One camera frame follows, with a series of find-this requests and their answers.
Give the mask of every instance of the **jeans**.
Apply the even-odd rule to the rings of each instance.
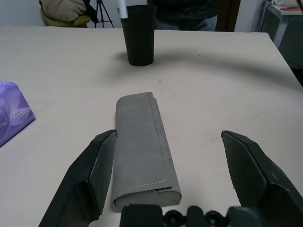
[[[179,22],[164,22],[157,20],[156,26],[160,30],[181,30],[181,31],[207,31],[213,32],[216,28],[217,16],[204,20],[186,20]]]

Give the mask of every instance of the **white stitching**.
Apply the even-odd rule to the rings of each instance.
[[[125,190],[125,189],[131,189],[131,188],[137,188],[137,187],[148,186],[148,185],[152,185],[152,184],[163,183],[163,182],[165,182],[166,179],[167,179],[167,169],[166,169],[166,165],[165,165],[165,161],[164,161],[164,156],[163,156],[163,152],[162,152],[162,146],[161,146],[161,143],[160,143],[160,138],[159,138],[158,129],[157,129],[157,125],[156,125],[156,119],[155,119],[155,116],[154,116],[154,114],[153,114],[151,97],[150,97],[149,94],[144,93],[144,94],[140,94],[140,95],[128,96],[128,98],[130,98],[130,97],[135,97],[135,96],[148,96],[148,98],[149,98],[149,100],[150,100],[152,117],[153,117],[153,120],[154,120],[154,122],[155,122],[155,127],[156,127],[156,132],[157,132],[157,136],[158,136],[158,140],[159,140],[159,146],[160,146],[160,151],[161,151],[161,154],[162,154],[162,159],[163,159],[163,164],[164,164],[165,176],[166,176],[166,177],[164,178],[163,181],[153,182],[153,183],[145,183],[145,184],[141,184],[141,185],[135,185],[135,186],[131,186],[131,187],[126,187],[126,188],[123,188],[123,189],[119,190],[118,192],[123,191],[123,190]]]

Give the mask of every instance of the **white pen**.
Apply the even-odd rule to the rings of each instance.
[[[120,12],[121,19],[128,18],[127,7],[126,7],[125,0],[118,0],[118,1],[119,1],[119,12]]]

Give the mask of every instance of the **black screw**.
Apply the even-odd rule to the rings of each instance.
[[[170,227],[178,227],[185,223],[185,218],[183,215],[176,210],[171,210],[167,212],[164,216],[166,224]]]
[[[205,215],[207,222],[213,227],[223,227],[224,217],[217,211],[210,211]]]

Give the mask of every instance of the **dark jacket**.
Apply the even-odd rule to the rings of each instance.
[[[203,20],[218,14],[218,0],[153,0],[157,19],[165,22]]]

